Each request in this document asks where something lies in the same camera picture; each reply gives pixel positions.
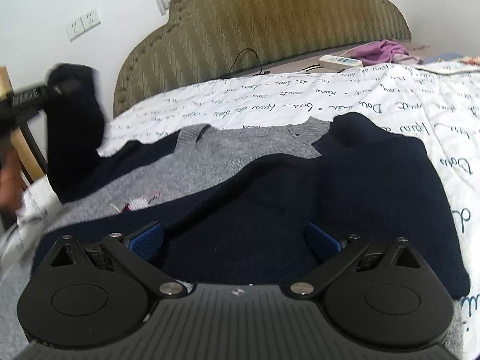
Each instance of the white power strip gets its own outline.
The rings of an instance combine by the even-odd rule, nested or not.
[[[320,66],[333,71],[341,71],[348,68],[361,68],[363,67],[363,62],[358,59],[327,54],[320,57]]]

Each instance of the white bed sheet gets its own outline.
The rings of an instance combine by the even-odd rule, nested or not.
[[[455,303],[464,329],[463,358],[471,360],[480,353],[480,73],[458,63],[421,68],[442,75],[381,64],[337,74],[299,72],[190,85],[120,115],[99,152],[109,156],[128,140],[155,142],[191,124],[280,126],[309,116],[332,120],[349,111],[386,131],[420,138],[445,188],[471,278],[469,296]]]

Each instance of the blue textured pad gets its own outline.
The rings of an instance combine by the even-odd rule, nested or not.
[[[342,251],[342,245],[331,235],[309,222],[305,227],[305,240],[309,248],[322,262]]]
[[[128,249],[144,260],[149,260],[163,243],[163,229],[160,223],[145,230],[130,240]]]

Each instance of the white wall outlet plate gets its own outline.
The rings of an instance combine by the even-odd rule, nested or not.
[[[67,25],[67,33],[71,41],[84,32],[85,28],[83,27],[82,21],[79,17]]]
[[[97,8],[83,14],[81,18],[85,31],[90,30],[92,27],[95,27],[101,23]]]

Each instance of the silver screw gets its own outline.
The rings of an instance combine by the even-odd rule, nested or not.
[[[298,282],[298,283],[292,284],[290,286],[290,290],[294,294],[308,295],[314,291],[314,286],[312,286],[310,283]]]
[[[163,283],[158,289],[165,295],[177,295],[182,292],[183,286],[177,282],[167,282]]]

